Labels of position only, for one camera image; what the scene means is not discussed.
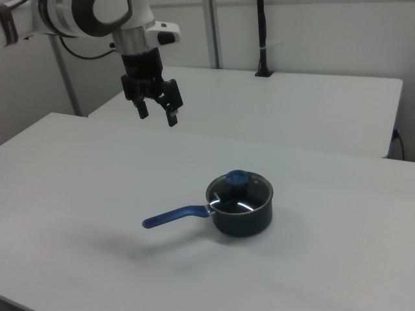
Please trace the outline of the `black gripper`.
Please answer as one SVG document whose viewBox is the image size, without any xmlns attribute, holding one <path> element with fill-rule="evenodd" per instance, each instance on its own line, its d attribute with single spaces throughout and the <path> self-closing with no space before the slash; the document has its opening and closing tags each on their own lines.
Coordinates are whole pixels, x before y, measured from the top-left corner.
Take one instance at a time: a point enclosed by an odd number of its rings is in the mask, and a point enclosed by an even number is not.
<svg viewBox="0 0 415 311">
<path fill-rule="evenodd" d="M 126 74 L 121 77 L 125 98 L 136 107 L 140 119 L 148 117 L 145 98 L 158 98 L 165 110 L 170 127 L 178 123 L 177 113 L 183 106 L 177 81 L 162 78 L 163 64 L 160 51 L 153 48 L 135 55 L 121 56 Z"/>
</svg>

